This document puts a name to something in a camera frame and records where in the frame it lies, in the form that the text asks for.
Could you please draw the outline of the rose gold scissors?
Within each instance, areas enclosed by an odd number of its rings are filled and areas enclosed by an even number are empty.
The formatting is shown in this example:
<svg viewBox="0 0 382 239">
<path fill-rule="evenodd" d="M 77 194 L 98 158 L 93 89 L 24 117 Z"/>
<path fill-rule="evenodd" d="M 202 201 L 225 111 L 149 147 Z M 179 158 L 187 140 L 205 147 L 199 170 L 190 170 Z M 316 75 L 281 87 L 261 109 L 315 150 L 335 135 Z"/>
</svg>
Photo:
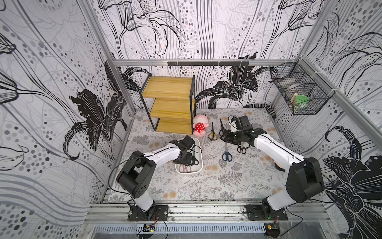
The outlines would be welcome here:
<svg viewBox="0 0 382 239">
<path fill-rule="evenodd" d="M 180 173 L 190 173 L 190 172 L 192 172 L 192 169 L 190 166 L 180 165 L 179 172 Z"/>
</svg>

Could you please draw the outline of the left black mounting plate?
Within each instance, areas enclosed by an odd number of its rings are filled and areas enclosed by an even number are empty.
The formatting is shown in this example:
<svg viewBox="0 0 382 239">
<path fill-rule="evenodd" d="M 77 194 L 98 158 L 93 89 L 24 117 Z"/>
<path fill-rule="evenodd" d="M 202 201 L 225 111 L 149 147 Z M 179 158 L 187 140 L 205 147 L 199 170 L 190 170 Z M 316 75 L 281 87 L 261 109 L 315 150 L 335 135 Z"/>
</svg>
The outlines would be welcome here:
<svg viewBox="0 0 382 239">
<path fill-rule="evenodd" d="M 155 222 L 157 219 L 166 222 L 168 213 L 168 205 L 153 205 L 148 210 L 140 209 L 138 206 L 131 206 L 127 219 L 130 222 Z"/>
</svg>

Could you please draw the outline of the silver black handled scissors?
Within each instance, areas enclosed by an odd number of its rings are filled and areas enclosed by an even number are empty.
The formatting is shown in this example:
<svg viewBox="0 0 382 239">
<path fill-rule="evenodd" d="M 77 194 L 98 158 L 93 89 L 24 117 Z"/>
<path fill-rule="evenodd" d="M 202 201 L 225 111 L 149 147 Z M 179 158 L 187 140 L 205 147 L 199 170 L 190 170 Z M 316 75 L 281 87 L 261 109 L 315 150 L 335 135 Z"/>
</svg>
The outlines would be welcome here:
<svg viewBox="0 0 382 239">
<path fill-rule="evenodd" d="M 199 165 L 199 161 L 196 159 L 196 156 L 194 154 L 188 154 L 186 161 L 184 163 L 185 166 L 195 166 Z"/>
</svg>

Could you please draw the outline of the black yellow handled scissors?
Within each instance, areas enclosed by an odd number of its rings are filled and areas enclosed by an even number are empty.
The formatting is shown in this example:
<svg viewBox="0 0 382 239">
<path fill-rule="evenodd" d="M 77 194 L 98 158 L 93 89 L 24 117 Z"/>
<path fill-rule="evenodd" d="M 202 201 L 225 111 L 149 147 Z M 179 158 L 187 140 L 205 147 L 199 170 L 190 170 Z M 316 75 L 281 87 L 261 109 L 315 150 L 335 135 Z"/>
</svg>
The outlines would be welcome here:
<svg viewBox="0 0 382 239">
<path fill-rule="evenodd" d="M 211 124 L 211 132 L 208 135 L 208 139 L 210 141 L 216 141 L 218 139 L 218 135 L 214 131 L 214 124 L 213 123 Z"/>
</svg>

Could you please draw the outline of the pink doll with blue hat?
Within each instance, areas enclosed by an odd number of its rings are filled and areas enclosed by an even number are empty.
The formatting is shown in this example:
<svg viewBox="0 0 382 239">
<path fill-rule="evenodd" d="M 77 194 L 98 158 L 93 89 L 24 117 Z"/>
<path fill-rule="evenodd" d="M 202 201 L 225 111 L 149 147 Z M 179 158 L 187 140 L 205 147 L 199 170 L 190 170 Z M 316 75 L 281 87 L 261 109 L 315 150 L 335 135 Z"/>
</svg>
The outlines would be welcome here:
<svg viewBox="0 0 382 239">
<path fill-rule="evenodd" d="M 274 157 L 272 157 L 275 167 L 279 171 L 286 172 L 285 164 L 287 160 L 287 155 L 285 152 L 285 143 L 281 142 L 280 145 L 276 146 L 276 148 L 277 149 L 273 150 Z"/>
</svg>

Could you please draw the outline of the black yellow connector box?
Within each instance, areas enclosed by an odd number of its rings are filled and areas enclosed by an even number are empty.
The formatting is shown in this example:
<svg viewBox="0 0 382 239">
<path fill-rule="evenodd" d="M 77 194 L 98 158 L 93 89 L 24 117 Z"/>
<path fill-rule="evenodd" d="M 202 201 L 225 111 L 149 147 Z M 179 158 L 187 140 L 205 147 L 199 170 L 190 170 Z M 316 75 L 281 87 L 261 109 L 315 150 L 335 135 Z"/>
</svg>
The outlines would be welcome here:
<svg viewBox="0 0 382 239">
<path fill-rule="evenodd" d="M 278 238 L 280 235 L 280 226 L 278 223 L 264 224 L 266 237 Z"/>
</svg>

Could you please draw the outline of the small black handled scissors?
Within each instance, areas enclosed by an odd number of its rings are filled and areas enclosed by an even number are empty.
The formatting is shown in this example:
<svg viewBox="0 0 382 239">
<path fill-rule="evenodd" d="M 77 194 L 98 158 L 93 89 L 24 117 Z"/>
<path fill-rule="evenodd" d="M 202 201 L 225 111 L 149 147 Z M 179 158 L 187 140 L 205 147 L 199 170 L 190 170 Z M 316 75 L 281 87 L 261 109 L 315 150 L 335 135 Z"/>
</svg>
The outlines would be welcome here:
<svg viewBox="0 0 382 239">
<path fill-rule="evenodd" d="M 246 151 L 247 151 L 246 147 L 242 147 L 242 146 L 239 145 L 238 148 L 237 148 L 237 152 L 238 153 L 246 154 Z"/>
</svg>

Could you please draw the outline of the green lid in basket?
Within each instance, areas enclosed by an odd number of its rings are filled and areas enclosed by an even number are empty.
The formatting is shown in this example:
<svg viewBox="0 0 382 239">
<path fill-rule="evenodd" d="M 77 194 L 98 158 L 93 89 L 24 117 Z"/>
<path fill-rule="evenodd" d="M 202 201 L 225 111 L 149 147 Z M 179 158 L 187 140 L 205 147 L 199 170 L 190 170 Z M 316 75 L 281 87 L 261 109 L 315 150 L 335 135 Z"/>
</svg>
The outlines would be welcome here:
<svg viewBox="0 0 382 239">
<path fill-rule="evenodd" d="M 305 95 L 296 95 L 294 102 L 296 105 L 306 105 L 310 102 L 310 98 Z"/>
</svg>

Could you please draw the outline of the large black handled scissors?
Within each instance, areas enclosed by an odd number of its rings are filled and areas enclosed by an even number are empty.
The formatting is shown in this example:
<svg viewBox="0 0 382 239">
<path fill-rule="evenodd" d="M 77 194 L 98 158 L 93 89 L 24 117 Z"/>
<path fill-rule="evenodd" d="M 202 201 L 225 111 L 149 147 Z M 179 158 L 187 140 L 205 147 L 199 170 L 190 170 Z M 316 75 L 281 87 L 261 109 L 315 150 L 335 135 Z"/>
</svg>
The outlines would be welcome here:
<svg viewBox="0 0 382 239">
<path fill-rule="evenodd" d="M 219 131 L 219 136 L 223 137 L 226 133 L 226 128 L 224 127 L 224 124 L 222 120 L 220 119 L 220 131 Z"/>
</svg>

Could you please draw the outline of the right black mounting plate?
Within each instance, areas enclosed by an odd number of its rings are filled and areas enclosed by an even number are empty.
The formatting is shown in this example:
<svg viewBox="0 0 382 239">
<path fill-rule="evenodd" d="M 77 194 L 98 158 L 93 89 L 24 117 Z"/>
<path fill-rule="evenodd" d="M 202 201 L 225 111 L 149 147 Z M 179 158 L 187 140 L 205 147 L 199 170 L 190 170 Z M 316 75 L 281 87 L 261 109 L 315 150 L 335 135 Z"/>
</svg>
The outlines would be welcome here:
<svg viewBox="0 0 382 239">
<path fill-rule="evenodd" d="M 285 208 L 273 210 L 267 204 L 250 204 L 244 206 L 244 214 L 249 221 L 286 221 L 288 220 Z"/>
</svg>

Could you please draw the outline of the blue handled scissors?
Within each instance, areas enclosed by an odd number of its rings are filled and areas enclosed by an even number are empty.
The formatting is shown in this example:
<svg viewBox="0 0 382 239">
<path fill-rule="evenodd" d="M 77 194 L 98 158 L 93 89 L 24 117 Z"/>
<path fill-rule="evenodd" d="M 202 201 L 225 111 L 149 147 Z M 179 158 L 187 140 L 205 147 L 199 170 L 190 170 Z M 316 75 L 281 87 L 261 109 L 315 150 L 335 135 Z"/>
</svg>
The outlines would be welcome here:
<svg viewBox="0 0 382 239">
<path fill-rule="evenodd" d="M 222 160 L 225 162 L 231 162 L 233 160 L 233 156 L 228 150 L 228 143 L 225 143 L 225 151 L 222 154 Z"/>
</svg>

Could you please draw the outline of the black mounting plate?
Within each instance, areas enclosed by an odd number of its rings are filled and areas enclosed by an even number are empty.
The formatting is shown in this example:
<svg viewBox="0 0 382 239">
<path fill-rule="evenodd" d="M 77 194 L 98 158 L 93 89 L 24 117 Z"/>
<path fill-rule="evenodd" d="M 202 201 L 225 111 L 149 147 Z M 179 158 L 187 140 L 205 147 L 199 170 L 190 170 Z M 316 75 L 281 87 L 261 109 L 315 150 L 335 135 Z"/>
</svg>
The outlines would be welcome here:
<svg viewBox="0 0 382 239">
<path fill-rule="evenodd" d="M 127 219 L 130 222 L 155 222 L 157 219 L 166 222 L 168 213 L 168 205 L 153 205 L 148 210 L 140 209 L 138 206 L 131 206 Z"/>
<path fill-rule="evenodd" d="M 249 221 L 286 221 L 288 220 L 285 208 L 273 210 L 267 204 L 250 204 L 244 206 L 244 214 Z"/>
</svg>

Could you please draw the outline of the white plastic storage box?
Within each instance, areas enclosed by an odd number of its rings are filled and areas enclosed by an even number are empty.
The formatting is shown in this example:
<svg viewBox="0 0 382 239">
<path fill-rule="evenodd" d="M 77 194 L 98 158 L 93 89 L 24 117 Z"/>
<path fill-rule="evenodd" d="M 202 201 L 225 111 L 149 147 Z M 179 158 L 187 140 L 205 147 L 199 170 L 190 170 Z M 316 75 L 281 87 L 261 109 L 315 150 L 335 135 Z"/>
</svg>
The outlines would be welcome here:
<svg viewBox="0 0 382 239">
<path fill-rule="evenodd" d="M 201 148 L 200 141 L 195 137 L 192 137 L 192 139 L 195 142 L 195 147 L 191 150 L 191 153 L 196 156 L 196 159 L 199 161 L 199 165 L 191 166 L 192 172 L 190 172 L 190 173 L 180 173 L 179 167 L 180 167 L 180 165 L 183 165 L 183 164 L 175 164 L 175 169 L 176 169 L 177 173 L 179 173 L 181 175 L 198 174 L 202 171 L 202 169 L 204 167 L 202 148 Z"/>
</svg>

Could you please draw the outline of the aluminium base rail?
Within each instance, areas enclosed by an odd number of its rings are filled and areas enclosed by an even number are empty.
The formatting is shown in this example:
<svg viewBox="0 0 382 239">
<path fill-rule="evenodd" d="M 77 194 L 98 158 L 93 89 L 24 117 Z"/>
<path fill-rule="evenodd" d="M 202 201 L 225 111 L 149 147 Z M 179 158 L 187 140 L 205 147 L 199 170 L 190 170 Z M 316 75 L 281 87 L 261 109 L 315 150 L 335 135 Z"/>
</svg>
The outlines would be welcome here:
<svg viewBox="0 0 382 239">
<path fill-rule="evenodd" d="M 169 223 L 202 223 L 202 222 L 233 222 L 248 221 L 245 206 L 256 204 L 257 201 L 159 201 L 157 205 L 168 206 L 162 215 L 167 216 Z M 90 223 L 125 223 L 129 215 L 128 204 L 92 204 L 85 222 Z M 303 217 L 305 222 L 331 222 L 321 203 L 307 202 L 289 206 L 284 210 L 290 222 L 296 222 Z"/>
</svg>

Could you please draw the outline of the wooden shelf black frame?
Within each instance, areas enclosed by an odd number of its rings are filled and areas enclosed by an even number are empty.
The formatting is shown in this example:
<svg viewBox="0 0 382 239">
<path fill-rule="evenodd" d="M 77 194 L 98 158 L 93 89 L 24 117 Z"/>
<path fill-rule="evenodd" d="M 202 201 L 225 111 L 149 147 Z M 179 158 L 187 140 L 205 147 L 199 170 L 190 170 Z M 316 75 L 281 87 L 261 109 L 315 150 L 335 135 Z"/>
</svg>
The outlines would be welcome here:
<svg viewBox="0 0 382 239">
<path fill-rule="evenodd" d="M 195 76 L 177 78 L 148 74 L 139 93 L 154 131 L 193 133 L 195 81 Z"/>
</svg>

